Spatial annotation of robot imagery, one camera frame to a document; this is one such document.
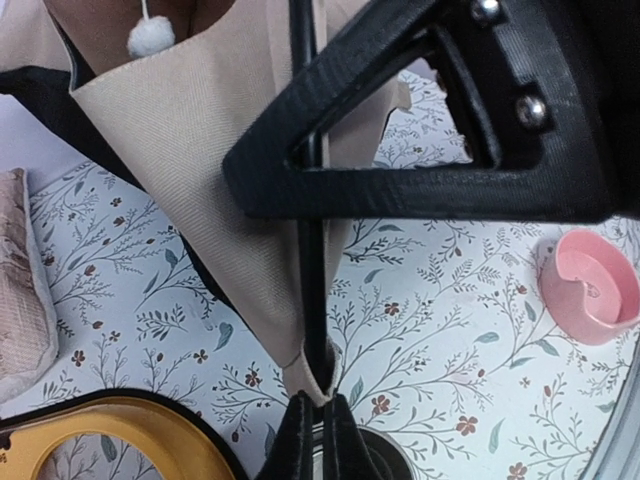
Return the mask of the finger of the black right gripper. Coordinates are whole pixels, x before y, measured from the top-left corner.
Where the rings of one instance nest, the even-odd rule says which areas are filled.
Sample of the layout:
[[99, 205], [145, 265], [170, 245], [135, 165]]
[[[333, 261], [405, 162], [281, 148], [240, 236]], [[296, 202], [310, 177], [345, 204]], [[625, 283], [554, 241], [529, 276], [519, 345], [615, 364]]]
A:
[[[417, 58], [444, 78], [469, 164], [302, 168]], [[261, 113], [223, 174], [255, 218], [597, 223], [639, 214], [635, 1], [371, 1]]]

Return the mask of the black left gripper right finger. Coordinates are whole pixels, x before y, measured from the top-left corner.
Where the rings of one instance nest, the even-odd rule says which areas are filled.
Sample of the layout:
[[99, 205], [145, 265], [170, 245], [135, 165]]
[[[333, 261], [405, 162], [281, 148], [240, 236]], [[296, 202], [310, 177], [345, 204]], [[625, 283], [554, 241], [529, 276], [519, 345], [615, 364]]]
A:
[[324, 479], [393, 478], [382, 457], [371, 454], [342, 394], [324, 406], [322, 466]]

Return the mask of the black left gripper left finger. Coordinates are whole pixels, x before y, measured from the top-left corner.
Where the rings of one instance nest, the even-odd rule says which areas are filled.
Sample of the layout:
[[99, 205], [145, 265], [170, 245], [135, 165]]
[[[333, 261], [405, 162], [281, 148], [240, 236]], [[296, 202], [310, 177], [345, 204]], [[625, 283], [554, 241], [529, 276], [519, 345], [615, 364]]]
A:
[[305, 392], [290, 398], [262, 467], [262, 480], [313, 478], [313, 431], [318, 415], [319, 410]]

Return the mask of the beige pet tent fabric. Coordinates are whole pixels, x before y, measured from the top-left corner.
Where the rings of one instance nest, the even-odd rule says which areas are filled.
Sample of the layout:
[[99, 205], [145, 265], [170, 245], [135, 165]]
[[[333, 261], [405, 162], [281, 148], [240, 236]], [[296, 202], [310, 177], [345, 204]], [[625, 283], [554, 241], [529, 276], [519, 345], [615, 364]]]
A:
[[297, 228], [247, 218], [222, 160], [292, 76], [285, 1], [151, 1], [175, 44], [133, 59], [138, 1], [50, 1], [75, 66], [70, 93], [283, 371], [290, 394], [325, 393], [304, 351]]

